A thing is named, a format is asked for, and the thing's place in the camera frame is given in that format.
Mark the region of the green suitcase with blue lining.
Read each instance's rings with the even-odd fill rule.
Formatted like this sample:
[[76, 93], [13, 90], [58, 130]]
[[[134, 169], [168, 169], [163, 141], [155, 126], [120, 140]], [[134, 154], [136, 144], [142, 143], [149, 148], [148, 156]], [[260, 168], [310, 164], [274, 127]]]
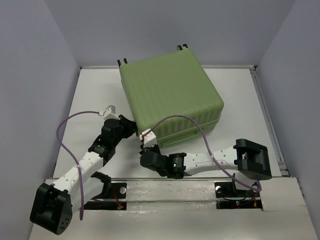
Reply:
[[160, 56], [119, 60], [118, 67], [137, 133], [154, 127], [159, 147], [208, 133], [220, 120], [224, 101], [187, 44]]

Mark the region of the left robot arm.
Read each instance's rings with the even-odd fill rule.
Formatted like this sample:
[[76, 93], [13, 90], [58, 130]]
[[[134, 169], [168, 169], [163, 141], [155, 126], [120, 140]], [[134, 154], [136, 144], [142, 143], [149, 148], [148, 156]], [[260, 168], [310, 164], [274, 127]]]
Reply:
[[123, 115], [108, 117], [87, 152], [62, 177], [36, 190], [29, 220], [56, 234], [69, 226], [73, 214], [82, 213], [96, 196], [110, 194], [111, 178], [100, 172], [115, 155], [116, 146], [137, 132], [137, 124]]

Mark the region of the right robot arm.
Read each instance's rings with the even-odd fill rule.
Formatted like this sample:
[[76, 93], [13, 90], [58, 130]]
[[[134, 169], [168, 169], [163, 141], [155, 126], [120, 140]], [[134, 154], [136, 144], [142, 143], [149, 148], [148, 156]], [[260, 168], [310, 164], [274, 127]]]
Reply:
[[223, 171], [233, 181], [230, 190], [242, 196], [248, 190], [259, 192], [260, 181], [272, 178], [268, 148], [240, 138], [229, 148], [209, 153], [173, 153], [163, 155], [158, 145], [140, 152], [140, 165], [161, 177], [180, 180], [200, 173]]

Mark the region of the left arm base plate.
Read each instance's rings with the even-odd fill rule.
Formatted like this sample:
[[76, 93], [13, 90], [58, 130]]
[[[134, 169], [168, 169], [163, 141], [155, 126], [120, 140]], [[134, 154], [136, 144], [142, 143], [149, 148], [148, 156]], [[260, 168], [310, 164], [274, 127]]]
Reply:
[[124, 211], [127, 209], [127, 183], [112, 182], [109, 187], [105, 187], [102, 193], [89, 200], [85, 205], [85, 210], [103, 211]]

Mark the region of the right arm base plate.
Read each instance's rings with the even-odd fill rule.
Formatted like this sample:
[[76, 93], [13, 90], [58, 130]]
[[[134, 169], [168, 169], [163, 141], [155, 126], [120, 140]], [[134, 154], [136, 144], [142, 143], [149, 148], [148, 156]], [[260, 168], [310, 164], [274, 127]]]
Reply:
[[232, 181], [215, 182], [215, 201], [218, 210], [263, 209], [259, 193], [238, 190]]

